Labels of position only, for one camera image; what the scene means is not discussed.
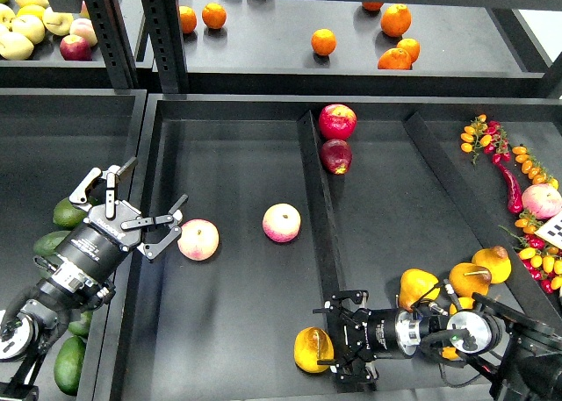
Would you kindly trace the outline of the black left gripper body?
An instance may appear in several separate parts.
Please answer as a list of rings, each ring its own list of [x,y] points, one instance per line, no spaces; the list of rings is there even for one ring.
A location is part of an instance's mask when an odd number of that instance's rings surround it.
[[[55,249],[61,265],[54,272],[54,283],[61,287],[102,284],[141,243],[139,229],[122,227],[140,217],[141,212],[126,201],[118,202],[113,218],[107,218],[100,205],[91,208],[82,224]]]

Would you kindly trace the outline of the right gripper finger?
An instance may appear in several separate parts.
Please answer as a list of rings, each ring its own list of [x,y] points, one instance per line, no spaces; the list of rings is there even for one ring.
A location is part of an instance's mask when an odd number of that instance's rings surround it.
[[[378,380],[374,362],[366,362],[356,356],[343,356],[336,359],[319,359],[317,366],[326,367],[338,383],[371,384]]]
[[[368,298],[368,290],[337,291],[328,297],[321,308],[313,309],[313,314],[323,314],[346,325],[361,326],[367,312]]]

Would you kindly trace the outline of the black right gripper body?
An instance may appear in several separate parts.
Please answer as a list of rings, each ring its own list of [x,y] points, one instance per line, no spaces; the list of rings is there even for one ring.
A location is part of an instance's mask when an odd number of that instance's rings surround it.
[[[336,362],[411,358],[416,351],[416,320],[407,310],[338,306],[333,313],[342,325],[335,340]]]

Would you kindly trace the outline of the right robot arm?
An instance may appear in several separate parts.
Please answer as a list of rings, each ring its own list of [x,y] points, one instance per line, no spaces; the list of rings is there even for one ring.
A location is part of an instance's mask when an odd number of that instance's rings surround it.
[[[319,363],[344,383],[373,383],[376,360],[422,353],[440,368],[472,367],[495,400],[561,398],[561,338],[550,326],[479,293],[464,308],[447,280],[433,287],[446,290],[456,312],[427,291],[410,311],[369,309],[365,290],[336,292],[318,310],[335,326],[335,357]]]

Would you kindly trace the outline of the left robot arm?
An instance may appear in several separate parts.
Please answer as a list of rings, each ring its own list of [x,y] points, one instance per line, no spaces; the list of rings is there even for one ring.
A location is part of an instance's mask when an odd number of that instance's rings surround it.
[[[51,347],[84,311],[109,304],[115,294],[112,274],[134,250],[153,261],[181,236],[182,195],[161,216],[145,217],[118,198],[118,185],[134,170],[136,158],[122,166],[93,168],[69,196],[85,217],[56,247],[57,263],[37,256],[48,278],[28,287],[1,312],[1,360],[19,362],[1,385],[3,400],[36,400],[34,381]]]

